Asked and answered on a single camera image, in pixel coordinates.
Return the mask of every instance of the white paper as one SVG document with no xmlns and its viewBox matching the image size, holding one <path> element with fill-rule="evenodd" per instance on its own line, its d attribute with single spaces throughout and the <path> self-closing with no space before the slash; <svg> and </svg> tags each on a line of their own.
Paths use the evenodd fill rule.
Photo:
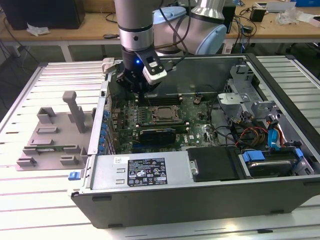
<svg viewBox="0 0 320 240">
<path fill-rule="evenodd" d="M 43 34 L 49 34 L 49 28 L 47 27 L 36 27 L 36 26 L 31 26 L 27 23 L 28 28 L 26 29 L 26 31 L 28 33 L 31 33 L 32 35 L 38 37 L 39 35 L 43 35 Z"/>
<path fill-rule="evenodd" d="M 309 14 L 309 13 L 302 13 L 297 17 L 298 21 L 301 22 L 305 22 L 305 23 L 309 23 L 311 19 L 313 19 L 314 17 L 317 17 L 319 15 L 313 15 L 313 14 Z"/>
<path fill-rule="evenodd" d="M 128 156 L 115 156 L 113 159 L 113 164 L 126 164 L 130 157 Z"/>
</svg>

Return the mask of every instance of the white label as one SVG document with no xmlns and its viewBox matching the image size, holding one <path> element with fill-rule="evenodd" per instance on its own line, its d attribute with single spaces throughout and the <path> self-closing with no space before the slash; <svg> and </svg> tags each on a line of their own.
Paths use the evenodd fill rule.
<svg viewBox="0 0 320 240">
<path fill-rule="evenodd" d="M 53 148 L 43 148 L 43 149 L 37 149 L 37 152 L 54 152 L 55 150 Z"/>
<path fill-rule="evenodd" d="M 113 159 L 113 164 L 126 164 L 130 157 L 128 156 L 115 156 Z"/>
<path fill-rule="evenodd" d="M 149 63 L 149 65 L 151 68 L 154 68 L 154 67 L 158 66 L 158 63 L 156 61 L 153 61 L 153 62 Z"/>
<path fill-rule="evenodd" d="M 156 181 L 163 181 L 166 180 L 167 178 L 165 176 L 160 176 L 160 177 L 155 177 L 154 180 Z"/>
</svg>

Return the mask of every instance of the green circuit board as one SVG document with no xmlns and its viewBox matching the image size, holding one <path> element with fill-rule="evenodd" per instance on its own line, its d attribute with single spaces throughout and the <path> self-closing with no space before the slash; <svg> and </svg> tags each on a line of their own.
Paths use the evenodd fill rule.
<svg viewBox="0 0 320 240">
<path fill-rule="evenodd" d="M 180 105 L 138 106 L 134 101 L 118 101 L 112 111 L 114 131 L 118 136 L 118 154 L 185 151 L 192 147 L 219 146 L 218 138 L 210 128 L 208 102 L 194 104 L 195 96 L 185 96 Z M 175 120 L 163 116 L 174 115 Z M 175 129 L 172 144 L 145 145 L 139 142 L 142 130 Z"/>
</svg>

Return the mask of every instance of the table leg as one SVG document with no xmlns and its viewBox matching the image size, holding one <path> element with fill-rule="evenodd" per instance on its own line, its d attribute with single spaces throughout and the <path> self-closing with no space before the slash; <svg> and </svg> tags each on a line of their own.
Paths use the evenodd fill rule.
<svg viewBox="0 0 320 240">
<path fill-rule="evenodd" d="M 281 54 L 281 50 L 284 48 L 284 43 L 279 43 L 278 48 L 275 51 L 275 54 L 280 55 Z"/>
<path fill-rule="evenodd" d="M 72 57 L 71 51 L 69 49 L 69 45 L 68 44 L 61 44 L 60 48 L 62 50 L 64 60 L 66 62 L 73 62 L 74 58 Z"/>
<path fill-rule="evenodd" d="M 233 39 L 225 39 L 222 49 L 222 54 L 231 54 L 232 47 L 234 46 Z"/>
<path fill-rule="evenodd" d="M 6 49 L 8 49 L 10 54 L 15 58 L 19 58 L 21 56 L 17 46 L 6 46 Z"/>
<path fill-rule="evenodd" d="M 107 57 L 107 51 L 106 51 L 106 46 L 105 45 L 101 45 L 101 52 L 102 52 L 102 58 L 106 58 Z"/>
</svg>

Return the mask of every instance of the gray fixture stand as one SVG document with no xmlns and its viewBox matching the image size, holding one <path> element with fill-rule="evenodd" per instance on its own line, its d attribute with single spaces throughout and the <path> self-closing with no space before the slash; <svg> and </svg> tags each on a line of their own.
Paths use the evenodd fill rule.
<svg viewBox="0 0 320 240">
<path fill-rule="evenodd" d="M 62 96 L 71 113 L 55 113 L 51 107 L 40 108 L 39 123 L 16 161 L 17 171 L 85 167 L 94 114 L 84 113 L 76 97 L 75 91 L 66 91 Z"/>
</svg>

